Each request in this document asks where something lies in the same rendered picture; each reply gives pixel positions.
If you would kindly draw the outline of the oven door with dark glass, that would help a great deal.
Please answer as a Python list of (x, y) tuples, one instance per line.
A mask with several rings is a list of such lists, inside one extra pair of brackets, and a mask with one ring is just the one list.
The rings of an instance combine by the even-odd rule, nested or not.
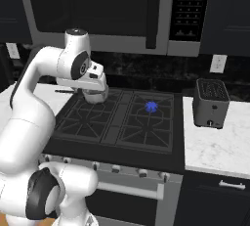
[(121, 174), (99, 171), (99, 183), (142, 188), (155, 191), (164, 185), (162, 201), (97, 189), (86, 198), (89, 210), (97, 217), (100, 226), (174, 226), (176, 209), (183, 176), (170, 174), (164, 182), (158, 174), (141, 178), (138, 174)]

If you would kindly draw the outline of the blue burner flame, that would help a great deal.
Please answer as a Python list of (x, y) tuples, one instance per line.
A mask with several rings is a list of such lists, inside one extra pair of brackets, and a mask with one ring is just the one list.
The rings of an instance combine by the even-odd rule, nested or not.
[(158, 109), (158, 104), (153, 101), (146, 102), (145, 109), (148, 113), (155, 113)]

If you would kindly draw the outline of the black and silver microwave oven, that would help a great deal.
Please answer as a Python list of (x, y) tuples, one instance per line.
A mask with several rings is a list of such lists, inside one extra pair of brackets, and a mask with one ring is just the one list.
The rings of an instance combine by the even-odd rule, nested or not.
[(156, 48), (146, 48), (147, 0), (22, 0), (32, 42), (64, 45), (69, 28), (101, 52), (196, 57), (207, 0), (159, 0)]

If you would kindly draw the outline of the white wall outlet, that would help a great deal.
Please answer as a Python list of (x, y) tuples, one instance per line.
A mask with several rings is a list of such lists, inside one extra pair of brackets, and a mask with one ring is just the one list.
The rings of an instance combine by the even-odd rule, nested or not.
[(214, 55), (210, 66), (212, 73), (223, 73), (227, 62), (227, 55)]
[(6, 46), (11, 59), (19, 60), (21, 58), (16, 43), (7, 43)]

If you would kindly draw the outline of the dark wall cupboard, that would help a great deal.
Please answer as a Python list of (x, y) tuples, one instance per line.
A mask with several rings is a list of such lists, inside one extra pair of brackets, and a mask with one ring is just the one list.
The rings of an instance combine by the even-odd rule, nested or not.
[(250, 0), (208, 0), (200, 53), (250, 57)]
[(0, 43), (32, 43), (22, 0), (0, 0)]

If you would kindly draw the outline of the dark drawer front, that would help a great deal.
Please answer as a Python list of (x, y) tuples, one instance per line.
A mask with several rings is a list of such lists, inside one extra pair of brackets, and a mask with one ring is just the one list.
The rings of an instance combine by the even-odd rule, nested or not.
[[(220, 187), (221, 180), (246, 189)], [(174, 226), (250, 226), (250, 180), (186, 170)]]

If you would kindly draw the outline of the grey toaster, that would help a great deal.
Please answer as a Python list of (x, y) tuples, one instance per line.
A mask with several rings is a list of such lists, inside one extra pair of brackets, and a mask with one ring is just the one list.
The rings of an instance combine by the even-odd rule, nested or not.
[(192, 101), (194, 125), (222, 129), (229, 102), (229, 93), (222, 80), (198, 78)]

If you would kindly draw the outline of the black and silver stove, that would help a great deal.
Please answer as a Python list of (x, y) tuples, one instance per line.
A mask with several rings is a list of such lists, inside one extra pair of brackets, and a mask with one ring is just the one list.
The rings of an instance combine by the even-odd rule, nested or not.
[[(158, 104), (148, 113), (146, 102)], [(179, 94), (111, 89), (102, 104), (90, 105), (80, 94), (70, 97), (57, 114), (57, 125), (44, 155), (52, 161), (72, 159), (71, 164), (111, 171), (116, 164), (121, 174), (147, 177), (160, 172), (184, 175), (185, 145), (183, 97)]]

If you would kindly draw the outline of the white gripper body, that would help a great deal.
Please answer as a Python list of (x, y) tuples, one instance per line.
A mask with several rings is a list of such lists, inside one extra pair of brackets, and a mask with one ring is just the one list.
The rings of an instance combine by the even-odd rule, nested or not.
[(57, 78), (57, 84), (81, 93), (89, 104), (103, 103), (108, 97), (108, 85), (104, 74), (100, 79), (87, 79), (84, 76), (77, 80)]

